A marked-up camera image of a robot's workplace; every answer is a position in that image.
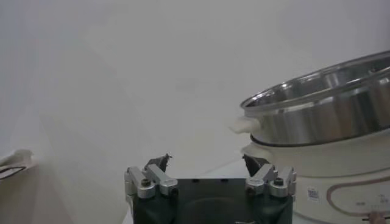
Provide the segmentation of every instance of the screw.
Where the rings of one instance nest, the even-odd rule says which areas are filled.
[[[152,184],[152,182],[150,180],[148,180],[148,179],[142,179],[142,181],[141,181],[141,186],[142,187],[148,187],[151,184]]]
[[[248,196],[250,196],[250,197],[253,197],[253,196],[255,196],[256,192],[255,192],[255,190],[253,190],[252,188],[248,187],[248,188],[246,189],[246,194],[247,194]]]
[[[177,188],[173,188],[169,194],[169,196],[171,196],[172,198],[177,198],[178,195],[179,195],[179,190]]]
[[[280,177],[277,177],[275,180],[274,180],[274,184],[276,185],[276,186],[283,186],[284,185],[284,181],[283,181],[283,179],[281,179]]]

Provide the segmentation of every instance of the metal bolt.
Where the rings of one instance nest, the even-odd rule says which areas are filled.
[[[253,196],[255,196],[256,192],[255,192],[255,190],[253,190],[252,188],[248,187],[248,188],[246,189],[246,194],[247,194],[248,196],[250,196],[250,197],[253,197]]]
[[[276,186],[283,186],[284,185],[284,181],[283,181],[283,179],[281,179],[280,177],[277,177],[275,180],[274,180],[274,184],[276,185]]]
[[[148,179],[142,179],[142,181],[141,181],[141,186],[142,187],[148,187],[151,184],[152,184],[152,182],[150,180],[148,180]]]

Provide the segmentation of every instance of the white wall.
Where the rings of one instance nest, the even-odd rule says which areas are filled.
[[[238,104],[283,80],[390,49],[389,7],[1,1],[0,153],[28,148],[41,162],[0,184],[9,192],[0,197],[2,223],[119,223],[127,166],[169,152],[169,173],[187,177],[240,159],[247,136],[226,128]]]

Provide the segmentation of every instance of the electric cooker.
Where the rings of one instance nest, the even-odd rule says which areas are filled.
[[[294,210],[330,223],[390,217],[390,52],[283,82],[242,104],[242,152],[298,173]]]

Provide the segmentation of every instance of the label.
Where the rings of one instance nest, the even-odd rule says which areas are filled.
[[[307,188],[307,199],[313,202],[319,202],[319,192],[315,187]]]

